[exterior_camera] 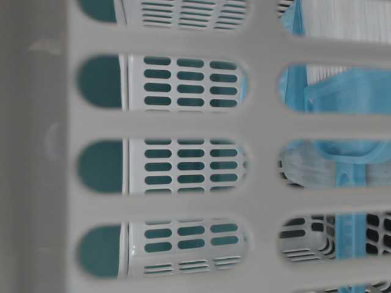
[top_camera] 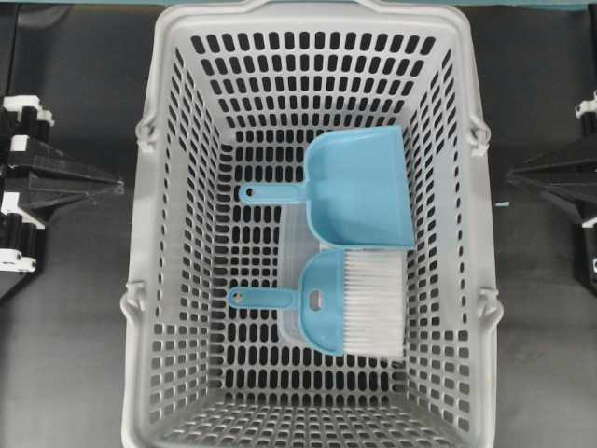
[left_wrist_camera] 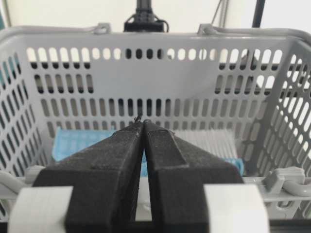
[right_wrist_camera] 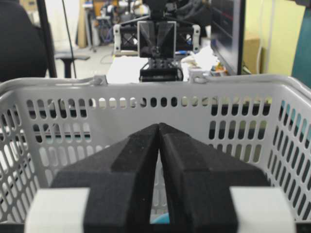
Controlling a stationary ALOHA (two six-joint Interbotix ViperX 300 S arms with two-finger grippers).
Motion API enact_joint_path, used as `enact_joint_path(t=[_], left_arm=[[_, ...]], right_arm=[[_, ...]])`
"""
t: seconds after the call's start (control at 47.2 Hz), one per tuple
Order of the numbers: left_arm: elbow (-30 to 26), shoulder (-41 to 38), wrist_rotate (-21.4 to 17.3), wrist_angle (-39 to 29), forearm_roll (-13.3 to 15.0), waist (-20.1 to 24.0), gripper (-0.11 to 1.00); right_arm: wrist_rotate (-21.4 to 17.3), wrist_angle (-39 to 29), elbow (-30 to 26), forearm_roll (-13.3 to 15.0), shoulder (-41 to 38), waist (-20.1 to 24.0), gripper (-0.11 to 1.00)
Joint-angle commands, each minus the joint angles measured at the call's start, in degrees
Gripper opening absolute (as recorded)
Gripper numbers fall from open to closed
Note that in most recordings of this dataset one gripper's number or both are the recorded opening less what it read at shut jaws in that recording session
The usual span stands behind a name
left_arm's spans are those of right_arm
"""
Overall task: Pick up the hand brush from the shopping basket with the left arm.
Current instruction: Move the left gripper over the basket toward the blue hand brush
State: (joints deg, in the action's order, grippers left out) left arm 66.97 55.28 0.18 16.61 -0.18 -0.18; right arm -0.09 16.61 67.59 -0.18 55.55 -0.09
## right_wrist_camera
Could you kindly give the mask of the black and white opposite gripper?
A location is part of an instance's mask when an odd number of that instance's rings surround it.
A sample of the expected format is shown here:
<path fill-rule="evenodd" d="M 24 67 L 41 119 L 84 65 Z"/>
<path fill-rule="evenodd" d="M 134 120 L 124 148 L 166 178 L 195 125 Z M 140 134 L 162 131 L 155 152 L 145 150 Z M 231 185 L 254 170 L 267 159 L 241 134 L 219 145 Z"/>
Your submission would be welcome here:
<path fill-rule="evenodd" d="M 199 50 L 201 28 L 179 20 L 130 20 L 113 27 L 114 50 L 136 51 L 148 61 L 139 70 L 140 82 L 182 81 L 177 52 Z"/>

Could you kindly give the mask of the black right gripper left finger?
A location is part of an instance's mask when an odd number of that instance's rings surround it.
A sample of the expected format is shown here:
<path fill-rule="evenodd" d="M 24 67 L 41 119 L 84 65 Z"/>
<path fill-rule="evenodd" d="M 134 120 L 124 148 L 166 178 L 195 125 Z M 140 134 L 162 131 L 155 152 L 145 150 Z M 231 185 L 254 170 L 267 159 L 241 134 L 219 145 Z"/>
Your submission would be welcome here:
<path fill-rule="evenodd" d="M 130 233 L 149 225 L 159 126 L 59 170 L 27 214 L 27 233 Z"/>

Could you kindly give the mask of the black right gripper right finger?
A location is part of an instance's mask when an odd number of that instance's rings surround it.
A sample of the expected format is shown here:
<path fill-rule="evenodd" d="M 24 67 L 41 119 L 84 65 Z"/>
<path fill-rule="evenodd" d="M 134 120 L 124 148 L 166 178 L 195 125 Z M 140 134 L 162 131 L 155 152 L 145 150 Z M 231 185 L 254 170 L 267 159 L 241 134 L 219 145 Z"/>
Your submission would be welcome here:
<path fill-rule="evenodd" d="M 263 171 L 160 123 L 171 221 L 194 233 L 294 233 L 286 197 Z"/>

